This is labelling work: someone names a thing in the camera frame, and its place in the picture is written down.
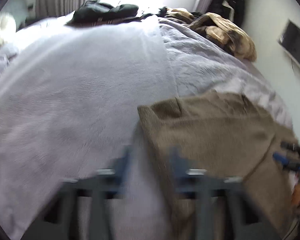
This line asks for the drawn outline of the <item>brown knit sweater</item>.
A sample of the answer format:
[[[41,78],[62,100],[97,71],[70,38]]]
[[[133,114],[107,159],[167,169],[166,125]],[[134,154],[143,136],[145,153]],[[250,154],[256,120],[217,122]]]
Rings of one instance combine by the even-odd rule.
[[[138,114],[176,239],[189,238],[194,203],[173,194],[168,154],[175,146],[211,176],[241,177],[279,235],[287,233],[293,219],[291,189],[272,153],[282,141],[297,141],[290,128],[245,95],[215,91],[139,106]]]

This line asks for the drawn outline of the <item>tan striped clothes pile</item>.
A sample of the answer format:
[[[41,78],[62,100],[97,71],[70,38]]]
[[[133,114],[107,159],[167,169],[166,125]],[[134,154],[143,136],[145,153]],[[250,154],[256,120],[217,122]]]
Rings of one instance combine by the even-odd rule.
[[[184,8],[164,9],[166,19],[188,27],[238,59],[256,61],[257,52],[253,40],[230,20],[213,12],[196,16]]]

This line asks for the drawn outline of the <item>lavender fleece blanket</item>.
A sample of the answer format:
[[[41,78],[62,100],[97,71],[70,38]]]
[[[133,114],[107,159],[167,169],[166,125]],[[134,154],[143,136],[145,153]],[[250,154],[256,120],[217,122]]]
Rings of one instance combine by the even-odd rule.
[[[20,239],[60,184],[92,176],[132,146],[117,239],[167,239],[139,105],[176,94],[159,20],[46,29],[0,77],[0,225]]]

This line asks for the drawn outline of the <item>black hanging jacket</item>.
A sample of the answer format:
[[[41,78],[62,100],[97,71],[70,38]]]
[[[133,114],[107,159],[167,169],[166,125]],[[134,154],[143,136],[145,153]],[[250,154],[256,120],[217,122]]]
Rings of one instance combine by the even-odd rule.
[[[207,12],[220,15],[241,27],[245,16],[246,0],[212,0]]]

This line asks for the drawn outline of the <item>dark green garment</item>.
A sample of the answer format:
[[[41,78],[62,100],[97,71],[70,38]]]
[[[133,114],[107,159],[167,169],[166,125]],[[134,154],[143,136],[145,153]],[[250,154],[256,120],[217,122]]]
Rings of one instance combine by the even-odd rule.
[[[66,24],[73,27],[86,27],[105,24],[120,24],[141,21],[153,14],[137,16],[139,7],[134,4],[122,4],[114,7],[99,0],[87,1],[78,8],[72,19]]]

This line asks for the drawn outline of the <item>white pillow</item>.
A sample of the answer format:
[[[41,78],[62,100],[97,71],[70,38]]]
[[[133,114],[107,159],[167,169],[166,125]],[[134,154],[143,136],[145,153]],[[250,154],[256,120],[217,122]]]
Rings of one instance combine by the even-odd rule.
[[[0,13],[0,48],[12,38],[15,32],[14,17],[7,12]]]

